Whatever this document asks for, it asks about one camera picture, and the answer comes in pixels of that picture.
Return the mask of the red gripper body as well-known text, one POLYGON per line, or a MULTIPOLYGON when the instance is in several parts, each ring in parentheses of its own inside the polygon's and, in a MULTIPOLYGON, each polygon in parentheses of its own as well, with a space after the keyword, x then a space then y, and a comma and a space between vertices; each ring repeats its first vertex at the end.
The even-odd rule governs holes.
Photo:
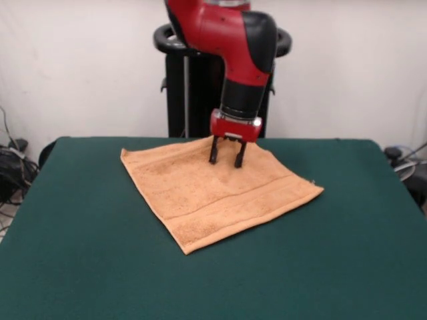
POLYGON ((237 119, 228 117, 220 109, 214 109, 210 117, 211 134, 229 137, 243 142, 255 143, 260 136, 263 121, 261 117, 237 119))

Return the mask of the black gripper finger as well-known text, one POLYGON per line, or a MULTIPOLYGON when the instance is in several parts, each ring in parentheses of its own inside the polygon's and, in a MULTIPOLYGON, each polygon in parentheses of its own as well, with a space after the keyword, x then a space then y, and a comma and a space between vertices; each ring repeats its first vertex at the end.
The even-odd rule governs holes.
POLYGON ((211 164, 216 164, 217 162, 217 158, 218 158, 218 141, 219 141, 219 137, 214 135, 213 136, 213 140, 212 140, 212 144, 211 144, 211 151, 210 151, 210 156, 209 156, 209 162, 211 164))
POLYGON ((242 163, 243 163, 243 160, 244 160, 244 154, 245 154, 246 146, 247 146, 247 142, 246 141, 239 140, 238 142, 240 143, 240 151, 236 155, 236 160, 234 162, 234 167, 235 168, 241 168, 242 167, 242 163))

